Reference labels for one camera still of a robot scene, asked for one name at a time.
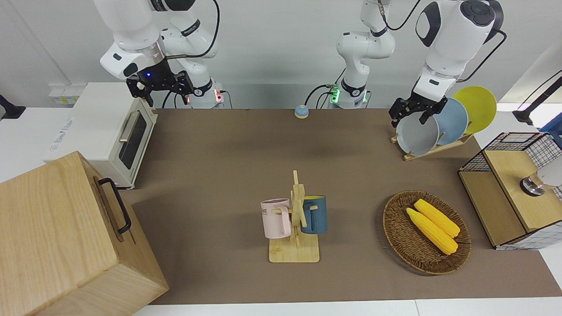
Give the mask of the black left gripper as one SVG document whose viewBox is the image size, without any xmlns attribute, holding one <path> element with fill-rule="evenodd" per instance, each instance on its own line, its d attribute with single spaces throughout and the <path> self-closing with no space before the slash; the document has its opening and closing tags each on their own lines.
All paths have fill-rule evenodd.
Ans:
<svg viewBox="0 0 562 316">
<path fill-rule="evenodd" d="M 422 112 L 419 122 L 424 125 L 429 118 L 440 114 L 447 102 L 448 98 L 446 96 L 443 96 L 439 101 L 434 101 L 418 93 L 411 92 L 408 99 L 398 98 L 397 102 L 392 104 L 389 109 L 389 115 L 392 119 L 391 125 L 393 128 L 396 128 L 403 117 L 409 116 L 414 112 Z"/>
</svg>

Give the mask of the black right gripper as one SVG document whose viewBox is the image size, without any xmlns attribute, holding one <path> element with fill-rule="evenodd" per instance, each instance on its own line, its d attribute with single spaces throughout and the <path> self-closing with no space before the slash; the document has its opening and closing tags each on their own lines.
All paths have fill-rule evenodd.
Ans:
<svg viewBox="0 0 562 316">
<path fill-rule="evenodd" d="M 194 85 L 188 72 L 180 71 L 174 74 L 166 59 L 138 71 L 135 75 L 138 79 L 126 79 L 129 92 L 133 98 L 141 98 L 146 101 L 151 108 L 153 107 L 152 90 L 174 91 L 183 97 L 194 93 Z"/>
</svg>

